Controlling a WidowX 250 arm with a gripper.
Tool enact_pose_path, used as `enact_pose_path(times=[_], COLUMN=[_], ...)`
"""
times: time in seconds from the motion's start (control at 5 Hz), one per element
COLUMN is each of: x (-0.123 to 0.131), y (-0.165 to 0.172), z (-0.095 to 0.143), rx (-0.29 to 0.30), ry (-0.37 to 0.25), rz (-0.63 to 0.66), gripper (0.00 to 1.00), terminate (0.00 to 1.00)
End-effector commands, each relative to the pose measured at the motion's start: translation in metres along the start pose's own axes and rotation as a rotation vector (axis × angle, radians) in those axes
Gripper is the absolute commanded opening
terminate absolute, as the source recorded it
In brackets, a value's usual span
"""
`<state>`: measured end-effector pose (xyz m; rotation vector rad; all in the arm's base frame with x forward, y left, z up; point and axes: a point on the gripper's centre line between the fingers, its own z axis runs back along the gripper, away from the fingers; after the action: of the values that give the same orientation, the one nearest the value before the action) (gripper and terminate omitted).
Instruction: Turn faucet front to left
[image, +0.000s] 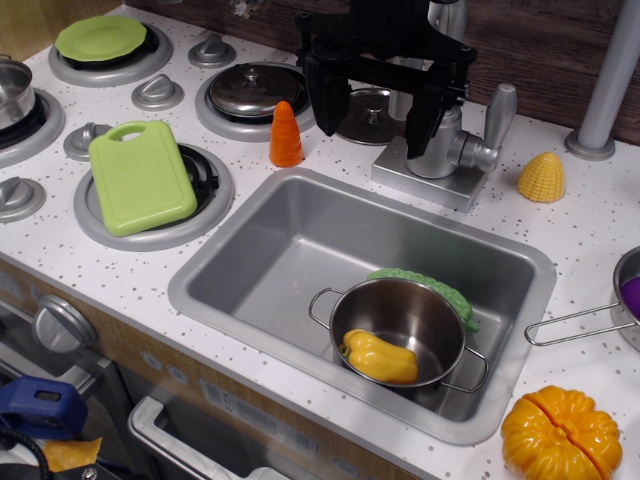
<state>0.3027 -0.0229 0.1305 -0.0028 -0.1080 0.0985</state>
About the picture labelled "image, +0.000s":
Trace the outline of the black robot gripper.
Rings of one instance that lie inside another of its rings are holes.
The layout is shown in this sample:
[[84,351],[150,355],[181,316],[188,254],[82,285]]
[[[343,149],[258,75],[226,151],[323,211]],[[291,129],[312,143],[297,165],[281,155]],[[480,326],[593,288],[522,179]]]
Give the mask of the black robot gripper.
[[439,32],[428,1],[351,1],[346,13],[303,12],[298,60],[318,127],[332,136],[356,80],[410,93],[407,158],[421,157],[456,93],[468,88],[474,48]]

